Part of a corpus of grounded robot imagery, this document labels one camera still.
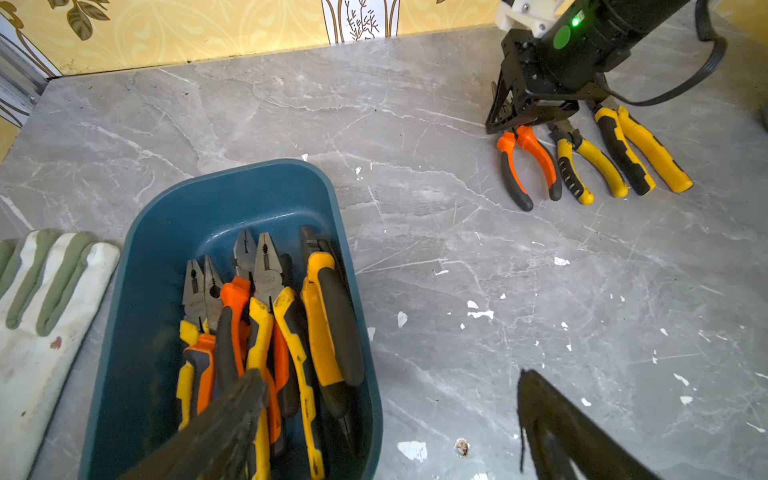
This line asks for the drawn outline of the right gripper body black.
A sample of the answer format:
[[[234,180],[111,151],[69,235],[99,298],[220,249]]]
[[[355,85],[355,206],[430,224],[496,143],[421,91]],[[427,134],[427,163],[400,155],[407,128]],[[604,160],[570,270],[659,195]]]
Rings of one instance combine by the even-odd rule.
[[[485,121],[487,133],[566,120],[578,112],[581,101],[600,100],[595,80],[571,91],[549,77],[538,58],[540,41],[530,31],[509,30],[501,46],[504,58]]]

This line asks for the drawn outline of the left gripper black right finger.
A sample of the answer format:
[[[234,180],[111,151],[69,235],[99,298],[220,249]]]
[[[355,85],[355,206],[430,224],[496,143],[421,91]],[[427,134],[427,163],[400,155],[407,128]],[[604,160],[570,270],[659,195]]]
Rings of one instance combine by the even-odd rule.
[[[517,414],[521,452],[539,479],[656,479],[535,370],[520,372]]]

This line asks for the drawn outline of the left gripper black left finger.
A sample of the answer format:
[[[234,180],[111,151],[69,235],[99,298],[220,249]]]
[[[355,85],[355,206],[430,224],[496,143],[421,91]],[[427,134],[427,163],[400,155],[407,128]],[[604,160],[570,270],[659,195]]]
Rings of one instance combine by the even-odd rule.
[[[199,416],[121,475],[123,479],[243,479],[257,436],[267,433],[268,387],[247,371]]]

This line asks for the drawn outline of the orange long-nose pliers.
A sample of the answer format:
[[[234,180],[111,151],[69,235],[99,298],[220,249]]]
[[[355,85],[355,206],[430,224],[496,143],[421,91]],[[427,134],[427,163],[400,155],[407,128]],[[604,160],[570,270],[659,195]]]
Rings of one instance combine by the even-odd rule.
[[[534,208],[534,201],[525,188],[523,177],[518,173],[516,153],[522,153],[524,161],[536,162],[540,179],[544,181],[546,193],[551,201],[562,197],[562,180],[555,161],[549,151],[537,138],[532,127],[520,126],[501,135],[497,141],[500,154],[500,171],[506,191],[516,206],[523,212]]]

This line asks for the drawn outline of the yellow black combination pliers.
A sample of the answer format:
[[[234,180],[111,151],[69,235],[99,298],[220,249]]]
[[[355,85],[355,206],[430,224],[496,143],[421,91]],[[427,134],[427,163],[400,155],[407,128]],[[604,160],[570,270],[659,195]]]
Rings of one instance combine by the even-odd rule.
[[[694,186],[693,180],[676,163],[655,135],[635,120],[629,110],[612,99],[587,102],[603,142],[620,172],[636,194],[643,196],[656,188],[656,182],[640,160],[638,150],[672,192],[682,193]]]

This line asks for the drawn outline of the yellow black large pliers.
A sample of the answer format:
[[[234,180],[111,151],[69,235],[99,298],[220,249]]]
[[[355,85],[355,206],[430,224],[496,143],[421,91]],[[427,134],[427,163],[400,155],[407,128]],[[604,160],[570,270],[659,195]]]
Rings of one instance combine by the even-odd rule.
[[[302,226],[299,238],[306,276],[301,289],[310,350],[324,404],[339,424],[352,455],[359,450],[355,388],[365,378],[357,319],[347,281],[330,240]]]

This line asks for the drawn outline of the orange black needle pliers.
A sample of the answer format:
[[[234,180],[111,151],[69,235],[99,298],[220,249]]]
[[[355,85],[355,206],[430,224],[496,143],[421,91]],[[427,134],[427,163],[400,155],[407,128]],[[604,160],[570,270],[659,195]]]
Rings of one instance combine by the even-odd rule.
[[[215,335],[223,308],[223,302],[220,298],[223,282],[211,255],[205,254],[203,263],[199,262],[199,264],[204,273],[203,297],[205,316],[202,324],[203,332],[199,337],[198,343],[186,349],[187,352],[195,352],[196,378],[199,380],[196,416],[204,412],[214,397]]]

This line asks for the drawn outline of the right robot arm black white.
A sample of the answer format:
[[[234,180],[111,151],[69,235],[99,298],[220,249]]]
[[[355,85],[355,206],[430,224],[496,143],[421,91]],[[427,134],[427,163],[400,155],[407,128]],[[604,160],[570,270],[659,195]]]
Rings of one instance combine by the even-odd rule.
[[[683,7],[681,1],[503,1],[505,33],[485,129],[565,120],[583,102],[609,97],[605,75]]]

